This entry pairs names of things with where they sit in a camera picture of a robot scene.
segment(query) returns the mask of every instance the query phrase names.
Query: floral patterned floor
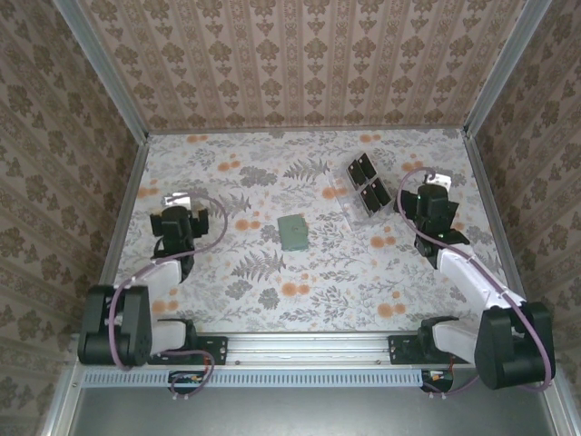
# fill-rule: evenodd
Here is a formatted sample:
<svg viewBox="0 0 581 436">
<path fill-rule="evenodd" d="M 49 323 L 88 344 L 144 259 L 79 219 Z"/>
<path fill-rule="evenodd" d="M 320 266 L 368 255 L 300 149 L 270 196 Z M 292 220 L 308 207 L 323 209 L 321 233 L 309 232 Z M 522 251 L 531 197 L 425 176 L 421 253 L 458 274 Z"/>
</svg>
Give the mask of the floral patterned floor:
<svg viewBox="0 0 581 436">
<path fill-rule="evenodd" d="M 416 253 L 398 215 L 350 229 L 330 172 L 362 151 L 386 169 L 392 187 L 422 164 L 451 175 L 450 199 L 460 203 L 455 225 L 504 280 L 459 130 L 163 135 L 149 145 L 117 279 L 148 262 L 155 243 L 149 213 L 165 195 L 218 198 L 231 220 L 223 242 L 152 302 L 159 315 L 191 318 L 202 332 L 415 330 L 434 315 L 476 319 L 460 291 Z M 277 218 L 295 213 L 309 225 L 310 248 L 283 252 Z M 210 233 L 197 246 L 221 228 L 211 209 Z"/>
</svg>

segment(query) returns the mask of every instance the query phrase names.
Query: small green box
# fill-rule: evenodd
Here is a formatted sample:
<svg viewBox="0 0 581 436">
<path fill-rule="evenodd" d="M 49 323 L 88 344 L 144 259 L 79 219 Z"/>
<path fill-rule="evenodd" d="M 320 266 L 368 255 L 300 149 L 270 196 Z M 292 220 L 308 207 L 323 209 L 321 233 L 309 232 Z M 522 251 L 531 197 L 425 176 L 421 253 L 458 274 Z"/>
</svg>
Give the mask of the small green box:
<svg viewBox="0 0 581 436">
<path fill-rule="evenodd" d="M 289 215 L 279 218 L 282 250 L 295 252 L 309 248 L 309 227 L 300 215 Z"/>
</svg>

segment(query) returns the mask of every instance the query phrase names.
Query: damask wallpaper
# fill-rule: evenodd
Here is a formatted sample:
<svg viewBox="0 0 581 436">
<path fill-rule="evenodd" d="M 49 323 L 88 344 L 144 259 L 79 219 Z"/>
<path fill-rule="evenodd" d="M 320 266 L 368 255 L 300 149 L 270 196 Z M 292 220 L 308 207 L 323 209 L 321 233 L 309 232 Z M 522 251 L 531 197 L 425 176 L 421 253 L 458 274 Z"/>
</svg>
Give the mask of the damask wallpaper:
<svg viewBox="0 0 581 436">
<path fill-rule="evenodd" d="M 555 0 L 478 132 L 532 300 L 581 405 L 581 4 Z"/>
<path fill-rule="evenodd" d="M 461 126 L 523 0 L 82 0 L 154 133 Z"/>
<path fill-rule="evenodd" d="M 136 148 L 51 2 L 0 1 L 0 434 L 41 424 Z"/>
</svg>

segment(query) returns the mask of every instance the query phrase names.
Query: patterned wallpaper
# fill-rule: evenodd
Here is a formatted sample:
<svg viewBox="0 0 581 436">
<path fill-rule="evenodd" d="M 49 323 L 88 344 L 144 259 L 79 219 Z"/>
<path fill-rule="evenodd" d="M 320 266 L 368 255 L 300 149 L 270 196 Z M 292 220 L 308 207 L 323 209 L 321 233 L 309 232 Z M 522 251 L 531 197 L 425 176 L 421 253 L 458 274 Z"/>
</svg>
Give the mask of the patterned wallpaper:
<svg viewBox="0 0 581 436">
<path fill-rule="evenodd" d="M 581 406 L 578 1 L 553 1 L 477 141 L 528 297 L 554 315 L 558 357 Z"/>
<path fill-rule="evenodd" d="M 33 434 L 136 144 L 51 2 L 0 1 L 0 434 Z"/>
<path fill-rule="evenodd" d="M 150 131 L 463 124 L 523 0 L 83 0 Z"/>
</svg>

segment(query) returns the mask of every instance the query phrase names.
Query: green block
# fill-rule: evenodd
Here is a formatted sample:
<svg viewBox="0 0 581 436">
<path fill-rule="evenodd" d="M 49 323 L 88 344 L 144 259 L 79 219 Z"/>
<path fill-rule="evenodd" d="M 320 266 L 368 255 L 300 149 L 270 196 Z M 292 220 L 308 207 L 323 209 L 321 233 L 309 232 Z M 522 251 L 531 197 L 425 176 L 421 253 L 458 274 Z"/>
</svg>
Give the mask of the green block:
<svg viewBox="0 0 581 436">
<path fill-rule="evenodd" d="M 278 219 L 282 250 L 294 252 L 309 248 L 309 228 L 300 215 L 283 216 Z"/>
</svg>

